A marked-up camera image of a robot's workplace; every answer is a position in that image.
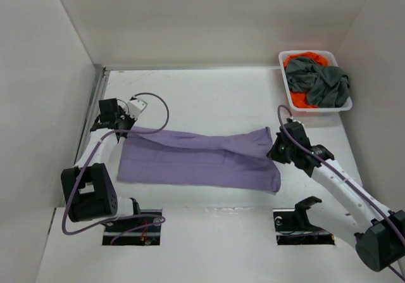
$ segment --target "wire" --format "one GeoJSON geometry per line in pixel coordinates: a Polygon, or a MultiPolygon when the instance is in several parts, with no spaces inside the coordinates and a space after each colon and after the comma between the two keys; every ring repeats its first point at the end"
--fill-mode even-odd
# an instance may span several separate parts
{"type": "Polygon", "coordinates": [[[285,233],[285,232],[279,232],[279,231],[278,231],[278,233],[279,233],[279,234],[282,234],[282,235],[284,235],[284,236],[289,236],[289,235],[293,234],[294,232],[295,232],[295,230],[294,230],[294,231],[292,231],[292,232],[288,232],[288,233],[285,233]]]}
{"type": "MultiPolygon", "coordinates": [[[[89,226],[86,226],[86,227],[84,227],[84,228],[81,228],[81,229],[78,229],[78,230],[75,230],[75,231],[68,231],[68,230],[66,229],[66,221],[67,221],[67,219],[68,219],[69,210],[70,210],[70,207],[72,206],[72,201],[73,201],[73,198],[74,198],[75,193],[76,193],[76,191],[77,191],[78,185],[79,185],[80,181],[82,180],[82,177],[83,177],[83,175],[84,175],[84,172],[85,172],[85,170],[87,169],[87,167],[89,166],[89,164],[90,164],[90,162],[91,162],[91,159],[93,159],[95,153],[96,153],[97,150],[99,149],[99,147],[100,147],[102,141],[105,140],[105,139],[106,139],[108,136],[110,136],[111,134],[115,134],[115,133],[155,134],[155,133],[158,133],[159,131],[162,131],[162,130],[167,126],[167,124],[168,124],[168,122],[169,122],[169,119],[170,119],[170,111],[169,111],[169,107],[168,107],[168,105],[166,104],[166,102],[165,102],[160,96],[156,95],[155,93],[150,93],[150,92],[138,93],[138,94],[135,94],[133,97],[137,97],[137,96],[141,96],[141,95],[154,96],[154,97],[158,98],[158,99],[163,103],[163,105],[164,105],[165,108],[166,108],[166,121],[165,121],[165,123],[164,123],[164,124],[162,125],[162,127],[160,127],[159,129],[152,130],[152,131],[145,131],[145,132],[135,131],[135,130],[111,130],[111,131],[105,133],[105,134],[100,138],[100,141],[98,141],[97,144],[94,146],[94,149],[91,151],[89,158],[86,160],[86,162],[84,163],[83,167],[80,169],[80,172],[79,172],[79,174],[78,174],[78,176],[77,176],[77,178],[76,178],[76,182],[74,183],[74,185],[73,185],[73,187],[72,187],[72,191],[71,191],[71,193],[70,193],[70,195],[69,195],[68,201],[66,202],[66,208],[65,208],[65,211],[63,212],[63,217],[62,217],[62,231],[63,231],[63,233],[64,233],[65,235],[67,235],[67,236],[74,236],[75,234],[79,234],[79,233],[81,233],[81,232],[83,232],[83,231],[86,231],[86,230],[88,230],[88,229],[90,229],[90,228],[93,228],[93,227],[95,227],[95,226],[97,226],[97,225],[99,225],[99,224],[114,222],[114,221],[116,221],[116,220],[129,220],[130,218],[140,218],[140,217],[160,218],[160,220],[161,220],[161,221],[160,221],[160,224],[162,224],[162,223],[164,223],[164,222],[166,221],[166,218],[163,217],[163,216],[160,216],[160,215],[140,214],[140,215],[129,215],[129,216],[127,216],[127,217],[107,218],[107,219],[100,220],[100,221],[98,221],[98,222],[96,222],[96,223],[93,223],[93,224],[91,224],[91,225],[89,225],[89,226]]],[[[113,244],[115,240],[117,240],[120,236],[126,234],[127,232],[131,232],[131,231],[134,231],[134,230],[137,230],[137,229],[149,227],[149,226],[152,226],[152,225],[155,225],[155,223],[150,223],[150,224],[147,224],[147,225],[140,225],[140,226],[138,226],[138,227],[134,227],[134,228],[132,228],[132,229],[128,229],[128,230],[122,232],[121,234],[118,234],[116,237],[114,237],[114,238],[111,240],[110,244],[113,244]]]]}
{"type": "Polygon", "coordinates": [[[307,236],[317,236],[321,232],[326,232],[325,230],[318,230],[318,231],[312,231],[312,232],[307,232],[305,234],[288,234],[288,237],[307,237],[307,236]]]}
{"type": "Polygon", "coordinates": [[[398,272],[394,267],[389,265],[388,268],[391,269],[402,281],[405,282],[405,277],[400,272],[398,272]]]}
{"type": "Polygon", "coordinates": [[[141,241],[143,241],[143,240],[145,240],[145,242],[147,241],[147,227],[145,227],[144,231],[142,231],[142,234],[140,235],[140,239],[141,239],[141,241]]]}
{"type": "Polygon", "coordinates": [[[391,227],[391,229],[395,232],[399,240],[401,241],[402,245],[405,246],[405,237],[401,234],[401,232],[398,230],[398,228],[394,225],[394,223],[386,216],[386,214],[371,200],[369,199],[366,195],[364,195],[359,189],[357,189],[356,186],[343,174],[341,174],[340,171],[338,171],[335,167],[333,167],[331,164],[327,163],[325,160],[321,159],[318,155],[313,154],[310,150],[306,149],[302,145],[300,145],[287,131],[283,124],[283,120],[281,118],[281,109],[284,108],[286,109],[290,116],[292,116],[291,110],[284,106],[283,104],[279,105],[277,108],[277,116],[278,116],[278,121],[280,122],[281,129],[283,130],[284,134],[292,141],[294,145],[296,145],[299,149],[304,151],[305,153],[309,154],[312,156],[314,159],[328,167],[334,174],[336,174],[340,179],[342,179],[358,196],[360,196],[362,199],[364,199],[371,207],[373,207],[377,213],[379,213],[382,218],[387,222],[387,224],[391,227]]]}
{"type": "Polygon", "coordinates": [[[128,104],[127,104],[126,102],[124,102],[122,99],[117,98],[116,100],[117,100],[117,101],[121,101],[122,103],[124,103],[125,106],[127,106],[128,114],[130,114],[130,113],[129,113],[129,106],[128,106],[128,104]]]}

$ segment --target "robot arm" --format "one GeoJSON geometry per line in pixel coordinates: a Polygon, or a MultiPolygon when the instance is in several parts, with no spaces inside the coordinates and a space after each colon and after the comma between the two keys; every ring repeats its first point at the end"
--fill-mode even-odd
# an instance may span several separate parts
{"type": "MultiPolygon", "coordinates": [[[[84,166],[96,144],[112,130],[130,130],[147,104],[141,99],[133,98],[127,103],[127,106],[129,113],[126,113],[118,105],[117,99],[99,101],[100,115],[90,130],[90,141],[82,157],[73,168],[65,169],[61,174],[66,202],[73,190],[80,169],[84,166]]],[[[127,133],[110,134],[101,142],[73,197],[69,209],[69,219],[72,222],[96,218],[125,217],[140,213],[139,205],[135,199],[121,198],[116,195],[105,165],[119,139],[126,136],[127,133]]]]}
{"type": "Polygon", "coordinates": [[[394,213],[378,202],[348,177],[329,150],[321,145],[312,146],[301,122],[289,118],[280,131],[268,157],[280,163],[293,162],[297,168],[304,170],[309,177],[326,188],[348,211],[339,214],[320,199],[310,197],[296,204],[292,217],[294,225],[309,230],[313,230],[314,227],[328,230],[350,244],[362,261],[377,272],[405,256],[404,245],[386,219],[388,218],[404,235],[405,212],[400,210],[394,213]],[[296,142],[324,162],[321,163],[314,156],[304,152],[296,142]],[[327,165],[331,165],[347,178],[342,180],[342,174],[337,175],[327,165]],[[371,200],[386,217],[377,212],[375,206],[367,202],[367,199],[371,200]]]}

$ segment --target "gray cloth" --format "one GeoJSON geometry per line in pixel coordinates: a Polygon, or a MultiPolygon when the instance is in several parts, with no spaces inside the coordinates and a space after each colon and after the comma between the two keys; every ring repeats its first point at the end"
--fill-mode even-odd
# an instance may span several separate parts
{"type": "Polygon", "coordinates": [[[285,74],[291,91],[307,92],[307,102],[320,108],[340,108],[350,96],[349,77],[338,66],[297,57],[289,61],[285,74]]]}

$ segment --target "lavender towel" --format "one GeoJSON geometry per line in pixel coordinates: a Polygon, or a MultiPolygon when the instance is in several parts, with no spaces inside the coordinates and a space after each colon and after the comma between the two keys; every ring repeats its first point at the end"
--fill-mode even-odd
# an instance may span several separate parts
{"type": "Polygon", "coordinates": [[[277,192],[280,172],[266,157],[272,145],[268,127],[231,136],[167,130],[150,135],[129,134],[123,144],[117,179],[277,192]]]}

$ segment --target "white tabletop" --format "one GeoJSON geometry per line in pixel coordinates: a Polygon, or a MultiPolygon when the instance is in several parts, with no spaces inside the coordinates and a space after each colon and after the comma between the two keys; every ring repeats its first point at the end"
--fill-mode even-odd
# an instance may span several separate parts
{"type": "MultiPolygon", "coordinates": [[[[105,98],[128,100],[154,92],[171,110],[169,130],[231,135],[279,124],[276,108],[287,99],[280,70],[229,68],[111,72],[105,98]]],[[[137,125],[159,127],[165,109],[146,97],[137,125]]],[[[360,182],[338,114],[301,118],[313,144],[327,147],[360,182]]],[[[61,231],[63,209],[56,211],[37,283],[68,282],[399,282],[389,270],[369,270],[342,240],[336,246],[277,246],[271,208],[291,208],[317,196],[328,209],[342,207],[293,165],[282,174],[277,194],[207,186],[123,184],[116,174],[122,147],[108,163],[118,195],[134,197],[142,209],[163,207],[160,246],[102,246],[103,227],[77,236],[61,231]],[[214,207],[250,208],[214,208],[214,207]]],[[[88,223],[68,223],[77,229],[88,223]]]]}
{"type": "MultiPolygon", "coordinates": [[[[275,139],[280,124],[276,108],[287,104],[281,72],[274,68],[227,68],[215,70],[160,70],[111,72],[104,98],[129,100],[138,92],[159,94],[170,107],[168,130],[204,135],[232,135],[269,126],[275,139]]],[[[146,96],[148,107],[136,125],[160,127],[165,108],[146,96]]],[[[312,144],[322,144],[342,167],[361,183],[340,116],[300,118],[312,144]]],[[[277,164],[282,176],[280,191],[260,191],[210,186],[124,184],[116,181],[122,145],[113,152],[107,167],[120,196],[134,197],[141,208],[164,206],[271,206],[292,207],[308,196],[340,205],[324,188],[293,165],[277,164]]]]}

